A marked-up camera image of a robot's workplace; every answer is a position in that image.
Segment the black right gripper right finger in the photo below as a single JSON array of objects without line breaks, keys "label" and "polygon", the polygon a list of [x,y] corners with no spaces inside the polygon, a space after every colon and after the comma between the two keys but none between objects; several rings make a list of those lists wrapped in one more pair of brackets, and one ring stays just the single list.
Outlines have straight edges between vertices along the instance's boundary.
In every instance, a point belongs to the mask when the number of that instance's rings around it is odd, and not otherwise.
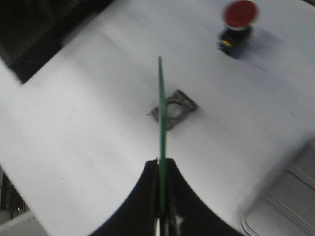
[{"label": "black right gripper right finger", "polygon": [[166,234],[168,236],[239,236],[186,182],[175,161],[166,159]]}]

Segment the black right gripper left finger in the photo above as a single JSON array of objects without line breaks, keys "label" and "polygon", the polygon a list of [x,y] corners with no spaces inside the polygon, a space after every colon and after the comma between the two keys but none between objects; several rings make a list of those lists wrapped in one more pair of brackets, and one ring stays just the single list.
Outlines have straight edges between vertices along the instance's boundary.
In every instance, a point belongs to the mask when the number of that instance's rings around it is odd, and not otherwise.
[{"label": "black right gripper left finger", "polygon": [[158,201],[158,163],[147,161],[143,172],[125,201],[91,235],[154,236]]}]

